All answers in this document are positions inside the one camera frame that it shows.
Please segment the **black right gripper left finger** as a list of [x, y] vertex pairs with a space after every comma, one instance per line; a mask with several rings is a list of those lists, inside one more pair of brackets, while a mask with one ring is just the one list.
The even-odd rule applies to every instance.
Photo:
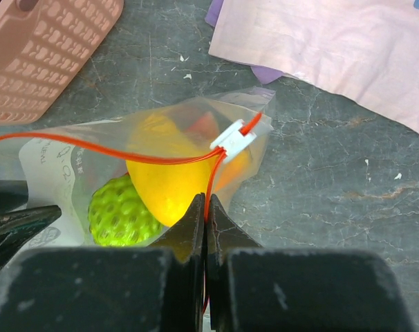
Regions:
[[22, 252], [0, 272], [0, 331], [200, 331], [204, 205], [147, 247]]

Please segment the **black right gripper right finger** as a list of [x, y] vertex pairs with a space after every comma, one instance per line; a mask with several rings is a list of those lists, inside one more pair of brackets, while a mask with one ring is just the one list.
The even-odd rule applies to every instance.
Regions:
[[215, 331], [412, 331], [393, 271], [364, 250], [265, 248], [208, 210], [207, 290]]

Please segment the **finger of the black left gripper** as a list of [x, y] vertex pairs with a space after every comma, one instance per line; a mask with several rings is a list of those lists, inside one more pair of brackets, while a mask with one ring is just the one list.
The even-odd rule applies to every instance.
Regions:
[[62, 215], [56, 205], [21, 210], [27, 202], [27, 182], [0, 180], [0, 270], [26, 242]]

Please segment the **green custard apple toy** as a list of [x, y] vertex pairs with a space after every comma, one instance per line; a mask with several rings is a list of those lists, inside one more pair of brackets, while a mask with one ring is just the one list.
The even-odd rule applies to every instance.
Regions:
[[150, 213], [128, 174], [113, 178], [92, 195], [89, 230], [100, 246], [134, 246], [157, 237], [163, 225]]

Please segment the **clear zip top bag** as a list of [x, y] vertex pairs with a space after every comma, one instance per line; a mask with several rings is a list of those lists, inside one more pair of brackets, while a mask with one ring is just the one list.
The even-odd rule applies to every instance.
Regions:
[[[62, 211], [18, 252], [97, 245], [88, 221], [92, 195], [125, 174], [163, 225], [161, 233], [185, 214], [197, 194], [211, 192], [229, 208], [242, 182], [260, 168], [276, 101], [274, 91], [252, 87], [110, 120], [1, 135], [0, 180], [27, 182], [28, 202], [20, 209], [56, 205]], [[207, 111], [220, 134], [211, 142], [194, 140], [185, 130]], [[245, 175], [214, 192], [219, 167], [245, 149], [251, 155]]]

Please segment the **orange toy fruit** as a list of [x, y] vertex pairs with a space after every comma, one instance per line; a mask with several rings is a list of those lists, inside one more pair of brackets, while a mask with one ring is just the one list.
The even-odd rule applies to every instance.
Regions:
[[245, 149], [240, 152], [235, 158], [229, 163], [222, 164], [217, 173], [216, 180], [214, 181], [213, 191], [225, 189], [230, 185], [233, 185], [236, 181], [241, 180], [241, 177], [245, 175], [250, 166], [251, 155], [250, 152]]

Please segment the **pink plastic perforated basket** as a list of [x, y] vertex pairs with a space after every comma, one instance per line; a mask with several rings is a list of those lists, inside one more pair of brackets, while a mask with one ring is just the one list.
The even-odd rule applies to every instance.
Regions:
[[0, 1], [0, 126], [43, 116], [123, 7], [123, 1]]

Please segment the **watermelon slice toy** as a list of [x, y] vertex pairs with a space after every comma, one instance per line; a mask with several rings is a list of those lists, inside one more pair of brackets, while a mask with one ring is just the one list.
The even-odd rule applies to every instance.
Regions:
[[220, 130], [213, 113], [207, 111], [186, 128], [185, 133], [194, 140], [209, 140], [211, 142], [218, 137]]

